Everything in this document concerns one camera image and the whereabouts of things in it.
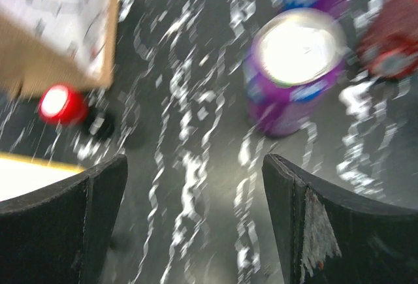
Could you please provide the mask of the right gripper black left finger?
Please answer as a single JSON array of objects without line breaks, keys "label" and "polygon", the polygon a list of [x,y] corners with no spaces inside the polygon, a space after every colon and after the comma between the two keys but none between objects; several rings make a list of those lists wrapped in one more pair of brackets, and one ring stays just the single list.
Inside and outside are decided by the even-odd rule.
[{"label": "right gripper black left finger", "polygon": [[128,178],[118,154],[1,202],[2,283],[98,283]]}]

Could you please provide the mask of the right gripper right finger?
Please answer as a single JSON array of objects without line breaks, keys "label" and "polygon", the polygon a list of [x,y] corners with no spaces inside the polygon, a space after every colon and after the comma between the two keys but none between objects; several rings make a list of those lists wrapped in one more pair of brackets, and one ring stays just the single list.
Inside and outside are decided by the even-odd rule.
[{"label": "right gripper right finger", "polygon": [[417,211],[372,200],[276,154],[262,167],[286,283],[416,283]]}]

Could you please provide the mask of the red can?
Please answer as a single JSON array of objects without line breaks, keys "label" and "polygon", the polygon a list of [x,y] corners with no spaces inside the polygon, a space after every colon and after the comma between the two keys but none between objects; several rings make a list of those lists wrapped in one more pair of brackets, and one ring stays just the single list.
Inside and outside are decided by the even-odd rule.
[{"label": "red can", "polygon": [[370,76],[401,80],[417,71],[417,0],[385,0],[357,55]]}]

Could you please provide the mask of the brown canvas bag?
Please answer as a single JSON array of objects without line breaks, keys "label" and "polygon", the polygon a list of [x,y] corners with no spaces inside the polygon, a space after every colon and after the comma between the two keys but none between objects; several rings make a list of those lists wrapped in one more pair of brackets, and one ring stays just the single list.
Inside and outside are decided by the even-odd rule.
[{"label": "brown canvas bag", "polygon": [[110,87],[118,11],[119,0],[1,0],[1,91]]}]

